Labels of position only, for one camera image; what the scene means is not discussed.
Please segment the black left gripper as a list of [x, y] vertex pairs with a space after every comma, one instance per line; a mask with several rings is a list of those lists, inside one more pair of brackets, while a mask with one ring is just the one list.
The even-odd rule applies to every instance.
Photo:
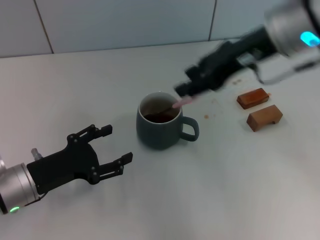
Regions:
[[133, 160], [132, 152], [99, 165], [97, 154], [89, 144], [92, 140], [111, 135], [112, 132], [113, 127], [110, 124], [102, 128], [92, 124], [76, 134], [69, 135], [67, 146], [63, 150], [27, 164], [37, 193], [45, 194], [76, 179], [95, 185], [122, 175], [124, 166]]

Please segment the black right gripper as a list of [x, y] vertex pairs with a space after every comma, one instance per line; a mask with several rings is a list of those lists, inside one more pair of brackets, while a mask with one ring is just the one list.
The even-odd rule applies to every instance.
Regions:
[[184, 73], [189, 79], [174, 87], [180, 97], [194, 97], [207, 90], [218, 90], [232, 74], [242, 70], [239, 58], [247, 54], [256, 61], [263, 60], [277, 53], [265, 27], [245, 34], [236, 42], [226, 41], [214, 52], [200, 60], [198, 65], [191, 65]]

